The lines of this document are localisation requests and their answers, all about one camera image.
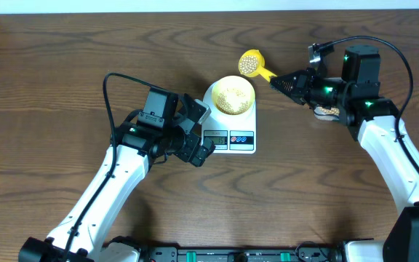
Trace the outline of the yellow plastic measuring scoop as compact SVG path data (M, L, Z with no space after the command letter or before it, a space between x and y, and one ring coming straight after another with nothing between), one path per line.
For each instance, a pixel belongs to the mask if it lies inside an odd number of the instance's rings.
M238 69L242 75L250 78L261 76L267 82L270 82L272 78L276 77L276 74L266 69L265 63L265 58L259 50L250 49L240 57Z

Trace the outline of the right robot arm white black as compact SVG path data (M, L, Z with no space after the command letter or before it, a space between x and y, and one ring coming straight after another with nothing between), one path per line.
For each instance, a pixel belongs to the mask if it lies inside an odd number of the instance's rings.
M391 192L399 217L383 241L342 242L329 261L419 261L419 152L401 111L379 95L380 54L370 45L347 47L339 78L328 78L322 59L333 45L308 48L310 67L270 79L271 88L308 105L321 120L347 126L370 155Z

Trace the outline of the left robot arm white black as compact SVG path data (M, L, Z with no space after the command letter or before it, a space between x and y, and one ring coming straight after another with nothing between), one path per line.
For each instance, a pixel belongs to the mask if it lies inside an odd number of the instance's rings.
M210 113L199 99L152 87L145 107L113 129L103 163L74 208L46 239L28 238L19 261L139 261L139 247L122 238L106 244L105 238L133 189L161 157L204 164L215 145L193 129Z

